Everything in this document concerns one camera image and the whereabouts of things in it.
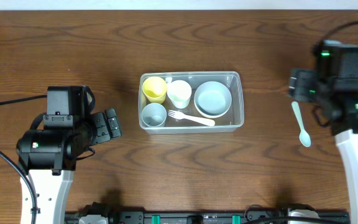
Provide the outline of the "grey plastic cup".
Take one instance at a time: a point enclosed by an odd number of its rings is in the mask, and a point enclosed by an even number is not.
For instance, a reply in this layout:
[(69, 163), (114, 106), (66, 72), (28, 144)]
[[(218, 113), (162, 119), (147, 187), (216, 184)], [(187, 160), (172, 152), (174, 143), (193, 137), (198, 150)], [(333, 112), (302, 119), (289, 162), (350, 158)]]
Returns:
[(163, 127), (167, 119), (165, 107), (158, 103), (149, 103), (141, 112), (142, 122), (151, 128)]

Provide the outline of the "pale green plastic spoon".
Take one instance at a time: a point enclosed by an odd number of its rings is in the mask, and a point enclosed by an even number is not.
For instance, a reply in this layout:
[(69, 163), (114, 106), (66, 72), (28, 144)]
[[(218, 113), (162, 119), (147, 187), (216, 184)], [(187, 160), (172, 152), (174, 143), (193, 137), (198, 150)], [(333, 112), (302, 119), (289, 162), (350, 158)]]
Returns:
[(300, 128), (299, 140), (302, 143), (302, 145), (304, 145), (304, 147), (310, 147), (311, 146), (311, 138), (304, 127), (303, 118), (301, 116), (301, 110), (300, 110), (300, 106), (299, 106), (298, 102), (293, 101), (291, 103), (291, 107), (293, 109), (295, 118), (296, 118), (297, 123)]

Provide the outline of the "white plastic fork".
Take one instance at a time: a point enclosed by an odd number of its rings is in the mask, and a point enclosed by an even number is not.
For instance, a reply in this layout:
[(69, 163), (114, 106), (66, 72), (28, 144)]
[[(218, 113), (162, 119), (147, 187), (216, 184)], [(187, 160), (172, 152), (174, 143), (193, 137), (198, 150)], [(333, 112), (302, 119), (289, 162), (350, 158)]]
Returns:
[(215, 121), (212, 119), (201, 118), (201, 117), (197, 117), (197, 116), (190, 116), (190, 115), (184, 114), (180, 111), (168, 110), (167, 115), (172, 118), (175, 118), (175, 119), (187, 119), (190, 121), (194, 121), (196, 123), (203, 124), (205, 126), (214, 126), (215, 125)]

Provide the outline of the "cream plastic cup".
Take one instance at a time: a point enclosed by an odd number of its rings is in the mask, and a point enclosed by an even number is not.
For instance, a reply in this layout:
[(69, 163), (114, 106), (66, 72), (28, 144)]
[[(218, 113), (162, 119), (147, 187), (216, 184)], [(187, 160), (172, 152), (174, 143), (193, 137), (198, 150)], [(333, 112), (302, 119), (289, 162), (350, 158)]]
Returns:
[(174, 107), (186, 108), (190, 103), (192, 89), (189, 83), (183, 80), (176, 80), (167, 85), (167, 95)]

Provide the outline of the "white plastic bowl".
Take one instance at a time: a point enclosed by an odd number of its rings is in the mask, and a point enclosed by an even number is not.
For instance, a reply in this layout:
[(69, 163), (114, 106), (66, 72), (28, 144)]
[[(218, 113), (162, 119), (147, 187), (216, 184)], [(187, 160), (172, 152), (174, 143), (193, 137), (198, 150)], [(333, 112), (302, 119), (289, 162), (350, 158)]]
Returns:
[(230, 109), (232, 95), (220, 82), (205, 82), (196, 89), (194, 104), (209, 114), (217, 114), (220, 110)]

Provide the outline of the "yellow plastic bowl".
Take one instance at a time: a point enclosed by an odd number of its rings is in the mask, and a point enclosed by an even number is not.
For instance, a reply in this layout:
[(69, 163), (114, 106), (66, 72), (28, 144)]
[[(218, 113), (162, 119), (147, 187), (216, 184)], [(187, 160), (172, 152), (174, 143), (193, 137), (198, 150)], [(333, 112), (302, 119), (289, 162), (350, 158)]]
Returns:
[(223, 110), (218, 111), (217, 114), (209, 114), (202, 108), (199, 108), (198, 106), (195, 106), (195, 108), (202, 116), (204, 116), (205, 118), (210, 118), (210, 119), (222, 117), (229, 111), (229, 109), (226, 109), (226, 110), (223, 109)]

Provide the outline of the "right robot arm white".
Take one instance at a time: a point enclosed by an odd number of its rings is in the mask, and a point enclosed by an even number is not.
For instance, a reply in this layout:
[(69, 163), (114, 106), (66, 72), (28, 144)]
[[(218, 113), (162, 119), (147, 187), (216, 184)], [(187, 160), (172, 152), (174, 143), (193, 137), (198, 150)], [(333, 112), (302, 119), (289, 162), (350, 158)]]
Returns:
[(288, 94), (300, 127), (299, 139), (311, 146), (311, 137), (303, 124), (299, 103), (315, 104), (315, 110), (328, 111), (331, 116), (325, 126), (331, 128), (346, 173), (351, 206), (351, 223), (358, 223), (358, 93), (324, 90), (313, 70), (295, 68), (291, 71)]

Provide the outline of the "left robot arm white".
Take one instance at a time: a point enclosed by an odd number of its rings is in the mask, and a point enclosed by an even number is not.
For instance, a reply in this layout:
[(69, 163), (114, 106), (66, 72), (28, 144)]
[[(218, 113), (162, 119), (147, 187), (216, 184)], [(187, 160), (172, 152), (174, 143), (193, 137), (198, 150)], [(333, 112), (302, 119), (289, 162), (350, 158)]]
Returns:
[(36, 223), (63, 223), (77, 161), (95, 154), (93, 146), (121, 137), (116, 111), (80, 115), (40, 114), (17, 142), (19, 168), (37, 202)]

